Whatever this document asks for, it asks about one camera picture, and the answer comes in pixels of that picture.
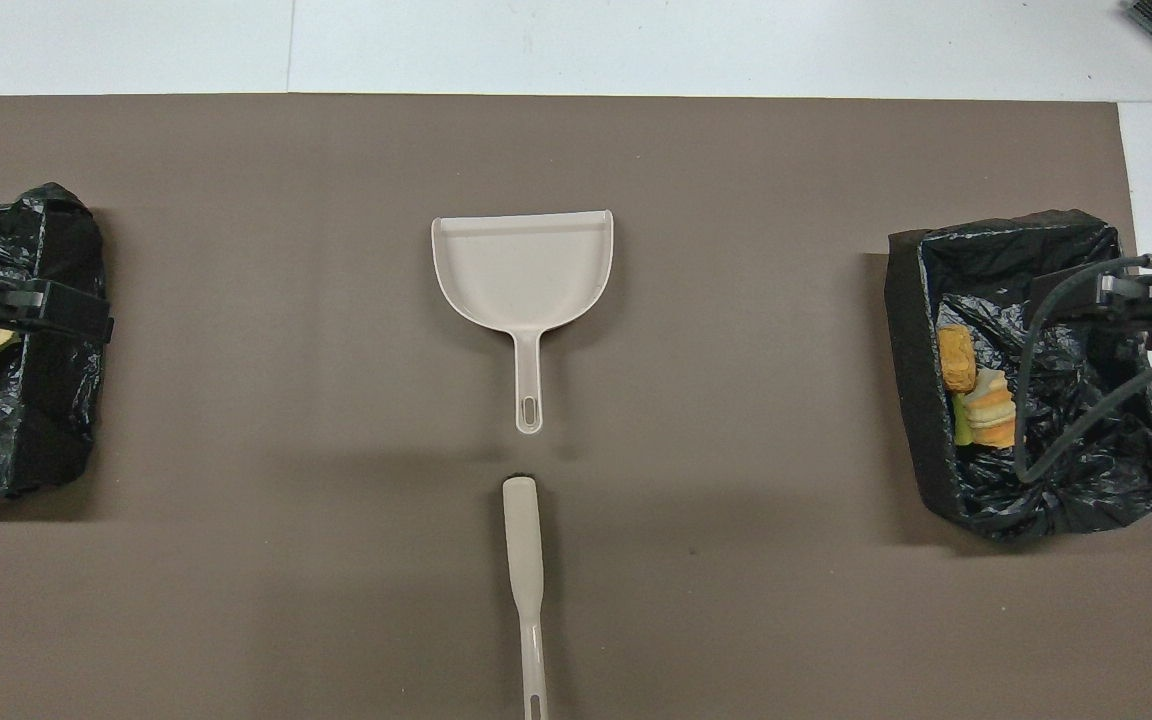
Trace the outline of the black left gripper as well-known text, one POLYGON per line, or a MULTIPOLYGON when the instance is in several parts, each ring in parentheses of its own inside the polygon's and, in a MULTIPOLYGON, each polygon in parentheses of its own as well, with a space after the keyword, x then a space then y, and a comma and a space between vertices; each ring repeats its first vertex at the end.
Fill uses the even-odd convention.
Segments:
POLYGON ((0 276, 0 329, 47 332, 106 344, 114 319, 108 300, 44 279, 0 276))

